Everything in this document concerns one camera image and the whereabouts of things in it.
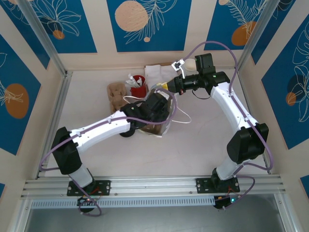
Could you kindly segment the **aluminium table side rail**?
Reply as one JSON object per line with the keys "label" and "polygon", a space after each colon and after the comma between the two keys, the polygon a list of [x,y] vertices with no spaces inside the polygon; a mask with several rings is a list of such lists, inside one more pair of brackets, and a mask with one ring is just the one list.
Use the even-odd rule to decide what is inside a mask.
{"label": "aluminium table side rail", "polygon": [[51,121],[48,126],[46,138],[44,139],[42,151],[41,151],[41,158],[44,157],[44,155],[47,154],[47,152],[50,150],[57,127],[61,118],[62,110],[64,107],[65,99],[69,90],[70,82],[72,79],[73,71],[67,71],[66,76],[62,79],[60,89],[56,96],[56,102],[55,106],[53,108],[53,113],[51,117]]}
{"label": "aluminium table side rail", "polygon": [[[247,110],[251,114],[252,117],[258,120],[257,117],[253,113],[252,104],[249,99],[249,91],[245,87],[245,83],[244,83],[243,78],[241,77],[240,71],[238,71],[237,75],[238,75],[240,86],[242,88],[244,99],[246,101]],[[270,150],[269,150],[268,144],[266,143],[266,139],[264,141],[265,142],[263,143],[263,145],[266,145],[266,147],[265,147],[265,151],[263,152],[262,156],[263,156],[263,160],[264,160],[264,163],[267,169],[267,173],[271,174],[271,167],[273,167],[273,157],[272,157],[272,153],[271,154],[268,153]]]}

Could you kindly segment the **aluminium mounting rail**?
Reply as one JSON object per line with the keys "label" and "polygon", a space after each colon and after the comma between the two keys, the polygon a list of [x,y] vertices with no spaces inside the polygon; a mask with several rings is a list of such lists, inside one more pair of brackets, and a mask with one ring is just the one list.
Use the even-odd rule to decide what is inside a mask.
{"label": "aluminium mounting rail", "polygon": [[[109,180],[110,197],[163,197],[196,196],[202,184],[195,176],[155,176],[155,177],[107,177],[98,176],[97,180]],[[21,199],[65,199],[69,187],[67,177],[42,177],[27,180]],[[250,175],[238,177],[240,193],[277,194],[286,193],[286,188],[278,174]]]}

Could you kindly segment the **red metal cup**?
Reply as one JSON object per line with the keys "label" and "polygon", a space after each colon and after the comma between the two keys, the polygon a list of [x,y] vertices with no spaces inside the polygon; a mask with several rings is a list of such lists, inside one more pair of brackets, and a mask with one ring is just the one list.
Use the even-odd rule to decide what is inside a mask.
{"label": "red metal cup", "polygon": [[130,88],[131,95],[137,98],[144,98],[148,92],[148,87],[146,85],[145,78],[142,75],[134,75],[133,77],[135,80],[141,77],[143,79],[143,86],[139,88]]}

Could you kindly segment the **aluminium frame post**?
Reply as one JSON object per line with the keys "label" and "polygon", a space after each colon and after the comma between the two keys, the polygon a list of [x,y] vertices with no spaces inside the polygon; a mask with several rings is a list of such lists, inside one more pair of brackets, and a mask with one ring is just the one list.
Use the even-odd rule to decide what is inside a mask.
{"label": "aluminium frame post", "polygon": [[239,58],[238,66],[236,67],[237,73],[244,68],[245,63],[250,58],[253,49],[255,48],[258,40],[260,39],[265,27],[267,26],[269,20],[272,17],[273,12],[275,11],[280,0],[267,0],[266,6],[262,11],[251,36],[249,37],[243,52]]}
{"label": "aluminium frame post", "polygon": [[16,2],[56,69],[63,78],[66,78],[67,70],[30,3],[27,0],[16,0]]}

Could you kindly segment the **stack of pulp cup carriers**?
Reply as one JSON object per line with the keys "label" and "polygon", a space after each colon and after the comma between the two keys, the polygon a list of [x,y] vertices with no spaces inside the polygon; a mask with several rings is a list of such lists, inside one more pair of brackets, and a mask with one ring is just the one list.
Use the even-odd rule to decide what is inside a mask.
{"label": "stack of pulp cup carriers", "polygon": [[123,97],[126,96],[126,86],[124,83],[114,82],[109,84],[107,86],[107,95],[112,114],[127,104],[127,102],[123,99]]}

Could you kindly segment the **small electronics board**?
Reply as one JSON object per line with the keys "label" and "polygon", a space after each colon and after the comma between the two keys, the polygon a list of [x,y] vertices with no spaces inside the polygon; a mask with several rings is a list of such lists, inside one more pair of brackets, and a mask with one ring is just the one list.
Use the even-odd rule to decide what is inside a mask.
{"label": "small electronics board", "polygon": [[237,203],[239,199],[241,199],[242,196],[215,196],[214,207],[218,210],[226,210],[230,206],[232,206],[234,203]]}
{"label": "small electronics board", "polygon": [[77,206],[82,214],[90,213],[96,208],[95,204],[89,198],[86,197],[80,197],[77,200]]}

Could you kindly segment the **white napkins on cardboard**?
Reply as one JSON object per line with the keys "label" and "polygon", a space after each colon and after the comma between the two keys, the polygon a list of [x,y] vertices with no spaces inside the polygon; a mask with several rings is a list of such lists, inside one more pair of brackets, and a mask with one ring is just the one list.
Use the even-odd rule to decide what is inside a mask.
{"label": "white napkins on cardboard", "polygon": [[170,63],[161,63],[161,64],[158,64],[158,65],[160,65],[160,66],[169,66],[171,64]]}

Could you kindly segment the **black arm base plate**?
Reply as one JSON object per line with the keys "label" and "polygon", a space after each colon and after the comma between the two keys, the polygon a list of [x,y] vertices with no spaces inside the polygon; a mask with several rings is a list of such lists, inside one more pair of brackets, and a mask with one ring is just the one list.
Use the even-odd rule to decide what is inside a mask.
{"label": "black arm base plate", "polygon": [[231,189],[236,193],[240,192],[237,178],[220,180],[215,178],[197,178],[197,192],[202,193],[228,193]]}
{"label": "black arm base plate", "polygon": [[[90,196],[109,196],[111,188],[110,180],[94,180],[83,190]],[[84,193],[74,184],[69,182],[67,196],[84,196]]]}

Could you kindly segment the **stack of paper cups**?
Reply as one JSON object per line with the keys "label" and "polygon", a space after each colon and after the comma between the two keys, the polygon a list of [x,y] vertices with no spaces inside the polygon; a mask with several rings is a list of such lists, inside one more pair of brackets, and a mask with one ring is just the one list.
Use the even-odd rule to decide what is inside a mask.
{"label": "stack of paper cups", "polygon": [[184,71],[186,76],[198,74],[195,59],[188,58],[184,61]]}

